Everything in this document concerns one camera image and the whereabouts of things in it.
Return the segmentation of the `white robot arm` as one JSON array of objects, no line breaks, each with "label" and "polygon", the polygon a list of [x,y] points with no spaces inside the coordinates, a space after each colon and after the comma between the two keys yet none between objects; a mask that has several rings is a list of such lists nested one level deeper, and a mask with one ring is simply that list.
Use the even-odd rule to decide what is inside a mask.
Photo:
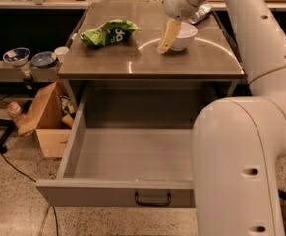
[{"label": "white robot arm", "polygon": [[[164,0],[185,21],[206,0]],[[285,236],[276,161],[286,156],[286,35],[263,0],[224,0],[250,95],[210,103],[192,130],[199,236]]]}]

